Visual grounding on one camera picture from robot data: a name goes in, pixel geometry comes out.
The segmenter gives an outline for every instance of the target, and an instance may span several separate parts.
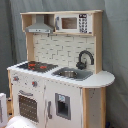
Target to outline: backsplash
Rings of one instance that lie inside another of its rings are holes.
[[[94,56],[94,37],[53,34],[49,37],[48,34],[36,34],[33,37],[35,61],[76,68],[81,51],[88,50]],[[87,69],[94,70],[88,55],[83,54],[81,60],[87,61]]]

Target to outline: door handle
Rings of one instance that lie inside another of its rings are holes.
[[[19,91],[22,95],[25,95],[25,96],[33,96],[33,94],[31,94],[31,93],[26,93],[26,92],[24,92],[24,91],[22,91],[22,90],[20,90]]]
[[[55,20],[55,27],[56,27],[56,30],[59,30],[59,26],[57,24],[57,22],[59,21],[59,17],[56,17],[56,20]]]
[[[52,119],[52,115],[50,114],[51,101],[48,102],[48,118]]]

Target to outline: oven door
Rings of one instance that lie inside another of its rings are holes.
[[[12,86],[14,116],[29,119],[37,128],[44,127],[43,93],[25,88]]]
[[[56,32],[79,33],[78,14],[55,14]]]

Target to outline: white object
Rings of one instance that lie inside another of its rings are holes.
[[[6,95],[0,93],[0,127],[6,126],[8,122]]]
[[[28,119],[15,116],[7,124],[6,128],[36,128]]]
[[[56,32],[67,33],[92,33],[92,15],[91,14],[55,14],[56,19]]]

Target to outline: countertop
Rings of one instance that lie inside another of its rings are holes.
[[[46,73],[39,73],[39,72],[31,71],[31,70],[24,70],[24,69],[17,67],[26,62],[11,66],[11,67],[7,68],[7,70],[14,70],[14,71],[19,71],[19,72],[29,73],[32,75],[41,76],[44,79],[60,81],[60,82],[66,83],[66,84],[70,84],[70,85],[73,85],[76,87],[82,87],[82,88],[101,88],[101,87],[111,85],[115,80],[114,75],[107,71],[100,71],[98,74],[93,74],[85,80],[77,81],[77,80],[73,80],[73,79],[62,78],[62,77],[52,75],[53,72],[63,68],[62,66],[58,66]]]

